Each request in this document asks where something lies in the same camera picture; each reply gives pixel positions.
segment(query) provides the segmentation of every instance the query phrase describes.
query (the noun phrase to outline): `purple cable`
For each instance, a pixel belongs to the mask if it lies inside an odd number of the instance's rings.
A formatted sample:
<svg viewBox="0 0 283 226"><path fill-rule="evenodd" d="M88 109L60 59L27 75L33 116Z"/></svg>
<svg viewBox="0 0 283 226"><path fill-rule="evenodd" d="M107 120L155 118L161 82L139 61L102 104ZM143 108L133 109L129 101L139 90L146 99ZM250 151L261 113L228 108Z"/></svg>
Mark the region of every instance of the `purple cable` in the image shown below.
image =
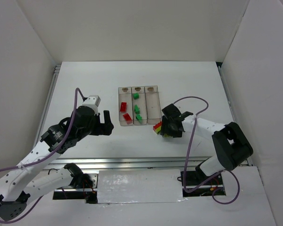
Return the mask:
<svg viewBox="0 0 283 226"><path fill-rule="evenodd" d="M203 98L201 98L201 97L196 97L196 96L182 97L182 98L176 100L173 104L176 104L178 101L181 101L181 100L183 100L183 99L188 99L188 98L199 99L199 100L202 100L203 102L205 102L205 103L207 104L207 106L206 106L204 109L202 109L201 111L199 111L199 112L196 113L196 116L198 116L200 113L202 113L202 112L204 112L205 110L208 109L208 102L207 102L205 99L203 99ZM189 146L188 146L188 150L187 150L187 156L186 156L186 158L185 158L184 169L183 169L183 189L184 189L184 191L185 191L186 193L192 193L192 192L194 192L194 191L197 190L200 186L204 185L206 182L210 181L211 179L213 179L214 177L218 176L218 175L222 172L222 171L220 171L220 172L217 172L217 173L213 174L212 176L210 176L209 178L207 178L206 180L204 180L203 182L201 182L199 185L197 185L197 186L194 187L193 189L190 189L190 190L187 189L187 187L186 187L187 168L188 168L189 156L190 156L191 146L192 146L192 142L193 142L194 135L195 135L196 126L197 126L197 117L195 117L195 122L194 122L194 126L193 126L193 129L192 129L192 134L191 134L191 138L190 138L190 141L189 141ZM237 192L236 196L233 198L233 200L231 200L231 201L229 201L229 202L220 202L220 201L218 201L218 200L215 199L214 195L215 195L215 192L216 192L217 190L220 190L221 188L218 188L218 189L214 190L213 193L212 193L212 198L213 198L214 201L216 201L216 202L219 203L219 204L223 204L223 205L231 204L231 203L233 203L234 201L236 201L236 199L237 199L238 196L239 196L239 193L240 193L240 183L239 183L239 181L238 181L238 178L237 178L232 172L230 172L230 173L234 176L234 178L235 178L236 181L237 181L238 192Z"/></svg>
<svg viewBox="0 0 283 226"><path fill-rule="evenodd" d="M53 150L49 155L47 155L45 158L41 159L40 161L35 161L35 162L31 162L29 164L25 164L23 165L24 167L30 167L30 166L33 166L33 165L36 165L36 164L39 164L47 159L49 159L54 153L56 153L61 147L62 145L65 143L66 139L68 138L68 135L70 133L70 130L71 130L71 127L72 127L72 124L74 123L74 120L75 120L75 112L76 112L76 104L77 104L77 93L80 93L81 97L84 99L85 97L83 96L81 90L79 88L76 88L75 89L75 103L74 103L74 109L73 109L73 112L72 112L72 115L71 115L71 119L70 119L70 123L69 123L69 126L68 126L68 129L67 129L67 132L63 138L63 140L59 143L59 145L55 148L55 150ZM17 170L19 169L18 166L11 166L11 167L6 167L6 168L2 168L0 169L0 172L4 172L4 171L7 171L7 170ZM22 217L18 218L17 220L13 220L13 221L3 221L3 220L0 220L0 223L1 224L11 224L11 223L15 223L15 222L18 222L19 220L23 219L27 214L29 214L33 208L36 206L36 204L40 201L42 197L40 197L35 203L34 205L30 208L30 210L28 210Z"/></svg>

